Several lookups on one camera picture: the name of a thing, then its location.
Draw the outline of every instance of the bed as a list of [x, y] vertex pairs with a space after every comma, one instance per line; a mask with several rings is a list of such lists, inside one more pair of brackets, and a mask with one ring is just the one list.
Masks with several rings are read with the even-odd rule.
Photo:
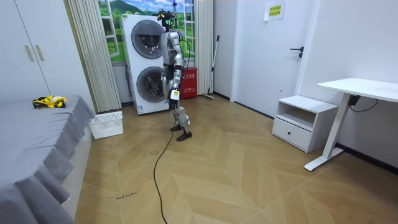
[[80, 96], [35, 110], [32, 99], [0, 102], [1, 223], [73, 223], [94, 114]]

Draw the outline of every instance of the humanoid robot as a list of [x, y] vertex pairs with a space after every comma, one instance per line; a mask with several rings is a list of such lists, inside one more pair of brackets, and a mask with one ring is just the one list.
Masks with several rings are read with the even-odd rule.
[[174, 12], [166, 12], [163, 9], [158, 11], [157, 20], [162, 21], [165, 32], [160, 36], [160, 48], [163, 53], [163, 71], [161, 83], [158, 88], [158, 96], [164, 96], [169, 103], [171, 114], [177, 122], [177, 125], [170, 128], [170, 131], [183, 130], [183, 134], [177, 138], [177, 141], [183, 141], [192, 137], [192, 133], [188, 130], [190, 124], [184, 107], [180, 106], [180, 81], [182, 78], [183, 58], [180, 46], [180, 34], [177, 29], [172, 29], [175, 24], [177, 27], [177, 12], [175, 10], [176, 3], [174, 1]]

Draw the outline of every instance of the mop handle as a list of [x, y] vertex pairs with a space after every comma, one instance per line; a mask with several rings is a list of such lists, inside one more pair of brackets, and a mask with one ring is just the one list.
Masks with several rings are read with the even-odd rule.
[[216, 63], [216, 55], [217, 55], [217, 48], [218, 48], [218, 40], [220, 39], [220, 35], [217, 35], [217, 41], [216, 41], [216, 50], [214, 51], [214, 57], [213, 57], [213, 65], [211, 66], [211, 77], [210, 77], [210, 82], [209, 82], [209, 89], [207, 90], [207, 94], [210, 94], [210, 87], [211, 83], [213, 81], [213, 76], [214, 76], [214, 64]]

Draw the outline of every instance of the red box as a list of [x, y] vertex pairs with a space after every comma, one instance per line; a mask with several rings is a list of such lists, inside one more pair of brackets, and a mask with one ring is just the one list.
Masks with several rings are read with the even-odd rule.
[[182, 71], [180, 98], [181, 100], [197, 97], [197, 68], [187, 68]]

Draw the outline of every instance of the mop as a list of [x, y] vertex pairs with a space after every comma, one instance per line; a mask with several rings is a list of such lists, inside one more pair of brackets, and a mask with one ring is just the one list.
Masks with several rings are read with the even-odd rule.
[[217, 55], [218, 39], [219, 38], [220, 38], [220, 35], [217, 35], [216, 50], [214, 51], [213, 65], [211, 66], [211, 77], [210, 77], [210, 82], [209, 82], [209, 89], [207, 90], [207, 94], [202, 94], [202, 96], [204, 96], [206, 98], [209, 98], [211, 100], [214, 100], [214, 97], [210, 96], [210, 87], [211, 87], [211, 83], [213, 82], [213, 77], [214, 77], [214, 64], [216, 62], [216, 55]]

